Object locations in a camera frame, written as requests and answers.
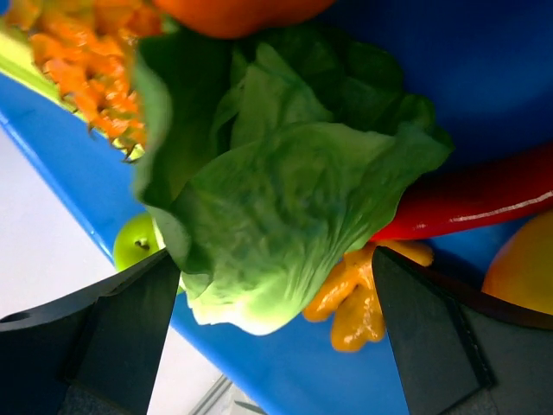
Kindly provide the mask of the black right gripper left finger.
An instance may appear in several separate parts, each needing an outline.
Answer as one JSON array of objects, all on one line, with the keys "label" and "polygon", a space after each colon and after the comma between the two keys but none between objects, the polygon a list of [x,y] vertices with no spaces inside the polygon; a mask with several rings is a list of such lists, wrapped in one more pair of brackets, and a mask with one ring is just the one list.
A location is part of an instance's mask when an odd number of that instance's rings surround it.
[{"label": "black right gripper left finger", "polygon": [[180,271],[161,250],[1,320],[3,414],[148,411]]}]

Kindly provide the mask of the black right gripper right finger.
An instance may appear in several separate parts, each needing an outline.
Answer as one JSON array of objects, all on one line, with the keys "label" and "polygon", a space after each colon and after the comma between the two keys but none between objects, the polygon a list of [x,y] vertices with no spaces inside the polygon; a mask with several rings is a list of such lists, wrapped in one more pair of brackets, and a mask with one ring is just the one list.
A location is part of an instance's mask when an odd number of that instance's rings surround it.
[{"label": "black right gripper right finger", "polygon": [[390,248],[374,281],[411,414],[550,414],[552,317]]}]

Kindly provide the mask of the green apple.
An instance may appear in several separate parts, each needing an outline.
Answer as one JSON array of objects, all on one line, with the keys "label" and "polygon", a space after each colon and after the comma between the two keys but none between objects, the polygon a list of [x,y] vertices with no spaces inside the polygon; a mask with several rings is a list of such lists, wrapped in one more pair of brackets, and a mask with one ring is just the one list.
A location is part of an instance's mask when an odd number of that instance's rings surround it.
[{"label": "green apple", "polygon": [[115,238],[112,250],[115,269],[126,271],[160,251],[170,259],[154,219],[148,213],[138,214],[124,224]]}]

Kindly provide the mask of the napa cabbage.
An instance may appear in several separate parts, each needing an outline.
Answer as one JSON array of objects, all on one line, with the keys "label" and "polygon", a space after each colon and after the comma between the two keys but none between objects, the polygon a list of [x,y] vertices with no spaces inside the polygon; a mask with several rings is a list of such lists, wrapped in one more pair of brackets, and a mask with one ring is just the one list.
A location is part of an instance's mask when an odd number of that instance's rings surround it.
[{"label": "napa cabbage", "polygon": [[151,36],[133,76],[147,131],[135,195],[202,325],[280,329],[454,148],[390,54],[316,23]]}]

